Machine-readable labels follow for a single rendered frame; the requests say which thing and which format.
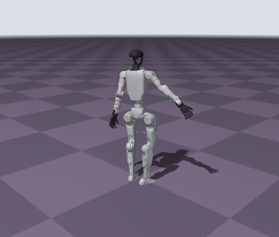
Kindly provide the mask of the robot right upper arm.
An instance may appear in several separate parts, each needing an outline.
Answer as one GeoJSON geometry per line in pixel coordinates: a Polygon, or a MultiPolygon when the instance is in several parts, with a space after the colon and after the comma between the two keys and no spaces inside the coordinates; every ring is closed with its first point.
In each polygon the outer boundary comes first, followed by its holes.
{"type": "Polygon", "coordinates": [[[144,71],[145,74],[145,78],[148,80],[151,80],[151,82],[155,85],[155,87],[161,92],[163,93],[161,87],[163,85],[161,85],[160,80],[158,79],[158,77],[156,76],[156,74],[153,71],[144,71]]]}

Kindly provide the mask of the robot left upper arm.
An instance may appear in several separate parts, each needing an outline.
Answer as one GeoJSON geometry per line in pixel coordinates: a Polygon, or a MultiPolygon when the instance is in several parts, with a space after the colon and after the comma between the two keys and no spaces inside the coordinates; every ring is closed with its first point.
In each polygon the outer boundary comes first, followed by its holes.
{"type": "Polygon", "coordinates": [[[117,91],[117,96],[119,96],[119,97],[123,97],[125,94],[125,91],[123,91],[125,83],[126,83],[125,73],[126,73],[126,71],[122,71],[120,73],[120,79],[119,79],[118,91],[117,91]]]}

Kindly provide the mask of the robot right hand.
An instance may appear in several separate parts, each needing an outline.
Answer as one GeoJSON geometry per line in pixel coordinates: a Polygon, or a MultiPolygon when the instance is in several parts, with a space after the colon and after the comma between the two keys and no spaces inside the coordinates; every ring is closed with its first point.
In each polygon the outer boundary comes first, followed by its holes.
{"type": "Polygon", "coordinates": [[[189,116],[191,117],[191,114],[193,115],[193,113],[189,110],[189,109],[191,109],[191,110],[193,110],[191,107],[189,107],[189,106],[186,106],[186,105],[184,105],[184,103],[182,102],[182,104],[180,104],[180,105],[178,105],[177,103],[175,103],[176,105],[177,105],[177,107],[178,108],[180,108],[180,110],[181,110],[181,112],[184,114],[184,116],[185,116],[185,118],[187,119],[187,117],[189,118],[189,116]],[[189,113],[189,112],[191,113],[189,113]],[[189,114],[187,114],[187,113],[189,114]],[[186,115],[187,115],[187,117],[186,117],[186,115]]]}

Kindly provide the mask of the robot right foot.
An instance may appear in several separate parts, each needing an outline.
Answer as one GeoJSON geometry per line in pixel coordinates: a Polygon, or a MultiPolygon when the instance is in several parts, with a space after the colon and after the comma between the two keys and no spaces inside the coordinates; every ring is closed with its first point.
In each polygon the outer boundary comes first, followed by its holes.
{"type": "Polygon", "coordinates": [[[151,179],[151,178],[149,178],[148,180],[145,180],[145,178],[141,178],[140,181],[139,181],[139,184],[140,185],[146,185],[146,184],[149,184],[149,183],[153,183],[155,181],[156,181],[155,179],[151,179]]]}

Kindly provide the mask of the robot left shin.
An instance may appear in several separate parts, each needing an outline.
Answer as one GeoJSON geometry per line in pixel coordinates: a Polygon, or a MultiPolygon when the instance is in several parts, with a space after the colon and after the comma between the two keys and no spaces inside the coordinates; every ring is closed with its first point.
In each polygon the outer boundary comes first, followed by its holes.
{"type": "Polygon", "coordinates": [[[129,151],[127,149],[127,145],[128,143],[126,144],[126,157],[127,157],[127,162],[128,162],[128,165],[129,165],[129,173],[130,175],[132,174],[132,176],[134,176],[134,164],[135,164],[135,159],[136,159],[136,151],[129,151]]]}

